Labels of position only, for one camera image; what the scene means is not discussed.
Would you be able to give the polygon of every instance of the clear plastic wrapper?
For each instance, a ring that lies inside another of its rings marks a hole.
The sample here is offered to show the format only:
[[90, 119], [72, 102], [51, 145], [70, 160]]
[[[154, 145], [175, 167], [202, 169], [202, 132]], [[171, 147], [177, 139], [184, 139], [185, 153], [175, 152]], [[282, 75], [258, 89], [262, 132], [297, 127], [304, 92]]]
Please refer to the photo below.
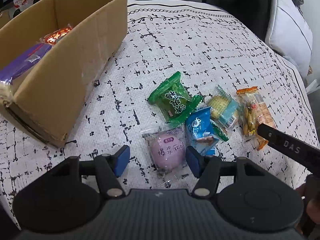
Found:
[[19, 8], [21, 11], [32, 5], [32, 0], [13, 0], [15, 8]]
[[216, 146], [214, 145], [210, 150], [206, 152], [207, 156], [217, 156], [216, 154]]
[[209, 151], [222, 138], [228, 141], [224, 132], [210, 119], [212, 108], [203, 107], [193, 112], [186, 120], [186, 137], [191, 145], [202, 156], [212, 155]]
[[[271, 126], [273, 128], [276, 127], [275, 122], [273, 121], [273, 118], [269, 112], [269, 109], [268, 109], [266, 103], [264, 102], [263, 97], [259, 93], [258, 87], [240, 89], [240, 90], [237, 90], [236, 93], [237, 93], [237, 95], [242, 97], [244, 104], [246, 104], [247, 101], [255, 102], [255, 104], [256, 104], [255, 130], [257, 130], [258, 126], [262, 123], [264, 123], [268, 126]], [[256, 135], [256, 138], [259, 143], [259, 146], [257, 147], [257, 150], [259, 151], [268, 143], [268, 141], [259, 135]]]
[[50, 44], [36, 44], [16, 57], [0, 71], [0, 97], [10, 102], [32, 67], [52, 48]]
[[51, 45], [57, 44], [65, 35], [67, 35], [72, 30], [72, 26], [68, 24], [65, 28], [59, 29], [53, 33], [50, 33], [40, 39], [42, 43], [48, 43]]
[[157, 168], [158, 177], [165, 179], [166, 175], [182, 169], [185, 161], [184, 126], [166, 124], [141, 131], [142, 137], [148, 144], [149, 153]]
[[228, 95], [220, 85], [217, 85], [207, 105], [212, 107], [211, 119], [222, 125], [227, 133], [230, 133], [239, 118], [237, 110], [239, 103]]
[[180, 82], [180, 76], [177, 71], [148, 97], [148, 102], [157, 104], [167, 122], [183, 123], [202, 100], [200, 95], [189, 96]]
[[256, 109], [257, 104], [254, 97], [243, 96], [243, 134], [244, 136], [253, 136], [256, 134]]

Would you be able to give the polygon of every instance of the metal screw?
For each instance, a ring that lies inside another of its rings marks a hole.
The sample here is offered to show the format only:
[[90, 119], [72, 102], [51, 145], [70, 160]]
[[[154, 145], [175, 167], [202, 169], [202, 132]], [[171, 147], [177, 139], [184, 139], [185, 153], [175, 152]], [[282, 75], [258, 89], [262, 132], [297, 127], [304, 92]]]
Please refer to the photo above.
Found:
[[107, 194], [110, 197], [119, 197], [122, 195], [122, 193], [123, 193], [123, 191], [119, 188], [111, 188], [111, 189], [108, 189], [108, 191], [107, 191]]
[[200, 187], [194, 191], [194, 194], [196, 194], [199, 197], [205, 197], [210, 194], [210, 190], [204, 187]]

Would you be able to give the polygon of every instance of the white pillow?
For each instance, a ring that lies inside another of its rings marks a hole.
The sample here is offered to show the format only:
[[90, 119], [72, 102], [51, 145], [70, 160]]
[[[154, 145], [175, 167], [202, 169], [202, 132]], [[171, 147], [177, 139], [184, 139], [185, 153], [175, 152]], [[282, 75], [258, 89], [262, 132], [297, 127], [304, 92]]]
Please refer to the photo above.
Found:
[[291, 57], [302, 77], [307, 77], [312, 32], [292, 0], [272, 0], [266, 44], [281, 56]]

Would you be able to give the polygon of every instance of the peanut snack package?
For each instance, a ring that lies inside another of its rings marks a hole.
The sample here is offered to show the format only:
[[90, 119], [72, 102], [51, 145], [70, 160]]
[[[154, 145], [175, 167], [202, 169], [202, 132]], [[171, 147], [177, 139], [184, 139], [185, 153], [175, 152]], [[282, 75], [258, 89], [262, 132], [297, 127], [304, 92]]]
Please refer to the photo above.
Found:
[[[260, 95], [258, 87], [244, 88], [237, 90], [237, 95], [239, 95], [243, 100], [244, 106], [244, 135], [252, 136], [256, 133], [258, 126], [262, 123], [276, 127], [275, 122], [269, 112], [266, 103], [263, 100], [262, 95]], [[259, 142], [257, 150], [261, 150], [268, 141], [259, 135], [256, 135]]]

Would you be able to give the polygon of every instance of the cardboard box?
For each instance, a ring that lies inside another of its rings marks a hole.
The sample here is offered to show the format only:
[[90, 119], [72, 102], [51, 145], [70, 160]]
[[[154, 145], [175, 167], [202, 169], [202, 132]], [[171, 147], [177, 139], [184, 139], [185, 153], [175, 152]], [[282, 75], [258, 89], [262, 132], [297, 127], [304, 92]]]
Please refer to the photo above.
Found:
[[0, 69], [49, 33], [71, 24], [0, 113], [18, 129], [63, 147], [85, 99], [127, 34], [127, 0], [41, 0], [0, 29]]
[[0, 29], [10, 21], [9, 10], [0, 12]]

